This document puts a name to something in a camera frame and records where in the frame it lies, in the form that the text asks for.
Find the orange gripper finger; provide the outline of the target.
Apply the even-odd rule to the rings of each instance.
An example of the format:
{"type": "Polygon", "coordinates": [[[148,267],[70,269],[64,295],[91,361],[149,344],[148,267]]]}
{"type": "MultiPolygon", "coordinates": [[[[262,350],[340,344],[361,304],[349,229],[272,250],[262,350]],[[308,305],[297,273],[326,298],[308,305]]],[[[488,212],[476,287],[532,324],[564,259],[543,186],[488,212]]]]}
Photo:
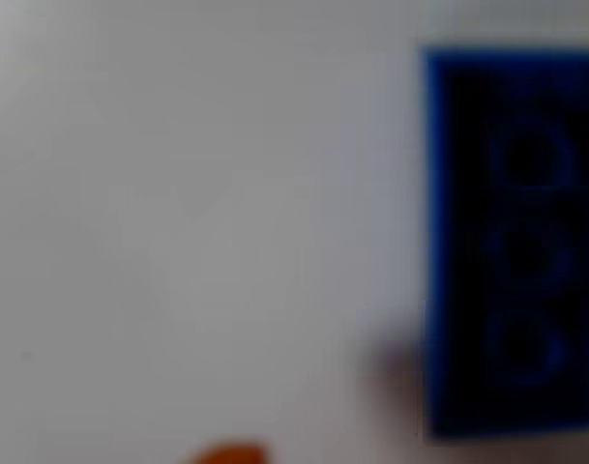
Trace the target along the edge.
{"type": "Polygon", "coordinates": [[[191,452],[186,464],[268,464],[270,449],[252,439],[228,439],[213,442],[191,452]]]}

